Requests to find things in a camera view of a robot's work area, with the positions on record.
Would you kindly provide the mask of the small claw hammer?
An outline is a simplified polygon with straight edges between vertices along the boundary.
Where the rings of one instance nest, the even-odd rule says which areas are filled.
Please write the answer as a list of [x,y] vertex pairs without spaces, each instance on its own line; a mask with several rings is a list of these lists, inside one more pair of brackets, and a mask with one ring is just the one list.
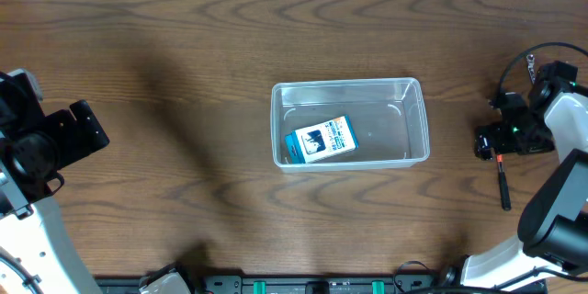
[[510,211],[511,199],[509,194],[509,188],[507,184],[506,174],[503,168],[503,156],[499,153],[495,154],[495,160],[497,163],[498,171],[498,187],[500,193],[501,207],[504,211]]

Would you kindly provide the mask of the clear plastic container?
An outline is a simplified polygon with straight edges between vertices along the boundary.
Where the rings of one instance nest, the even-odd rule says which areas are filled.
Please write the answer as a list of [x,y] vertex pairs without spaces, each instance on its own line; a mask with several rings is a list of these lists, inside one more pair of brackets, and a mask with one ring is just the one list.
[[270,125],[285,173],[405,168],[431,152],[422,89],[411,77],[279,83]]

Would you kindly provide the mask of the blue white screw box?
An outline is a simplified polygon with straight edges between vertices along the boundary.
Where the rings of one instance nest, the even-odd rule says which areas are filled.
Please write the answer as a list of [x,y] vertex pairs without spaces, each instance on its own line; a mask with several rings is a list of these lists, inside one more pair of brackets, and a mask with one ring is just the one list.
[[294,164],[316,163],[359,147],[348,116],[294,130],[285,137],[285,144]]

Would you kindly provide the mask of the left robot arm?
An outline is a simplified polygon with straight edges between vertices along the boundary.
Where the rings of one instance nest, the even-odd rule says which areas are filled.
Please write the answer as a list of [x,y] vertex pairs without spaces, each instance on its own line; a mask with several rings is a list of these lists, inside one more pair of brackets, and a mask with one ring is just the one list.
[[25,69],[1,75],[1,286],[9,293],[97,293],[100,288],[65,229],[51,181],[105,148],[88,103],[50,115]]

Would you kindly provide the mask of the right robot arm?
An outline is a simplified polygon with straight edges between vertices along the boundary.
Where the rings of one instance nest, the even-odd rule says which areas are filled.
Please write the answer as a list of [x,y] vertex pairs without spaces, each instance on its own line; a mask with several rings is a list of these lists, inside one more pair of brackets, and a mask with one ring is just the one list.
[[541,66],[527,98],[500,93],[497,122],[475,130],[475,155],[556,152],[559,165],[530,199],[517,234],[467,257],[455,280],[465,287],[513,291],[547,277],[587,279],[587,89],[578,69],[555,61]]

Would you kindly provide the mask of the silver wrench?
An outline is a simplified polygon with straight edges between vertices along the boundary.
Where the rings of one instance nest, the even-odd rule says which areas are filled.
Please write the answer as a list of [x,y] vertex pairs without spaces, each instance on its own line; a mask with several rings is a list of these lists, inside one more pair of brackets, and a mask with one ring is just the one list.
[[526,63],[527,63],[527,71],[529,74],[529,79],[531,84],[533,85],[536,81],[536,71],[535,71],[535,56],[532,53],[528,53],[526,56]]

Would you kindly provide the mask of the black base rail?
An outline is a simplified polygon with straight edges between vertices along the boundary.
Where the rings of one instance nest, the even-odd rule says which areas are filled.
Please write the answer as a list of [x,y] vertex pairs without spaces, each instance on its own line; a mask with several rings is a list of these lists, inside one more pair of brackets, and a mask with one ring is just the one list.
[[434,278],[421,274],[396,277],[202,277],[187,287],[201,294],[354,294],[402,293],[432,287]]

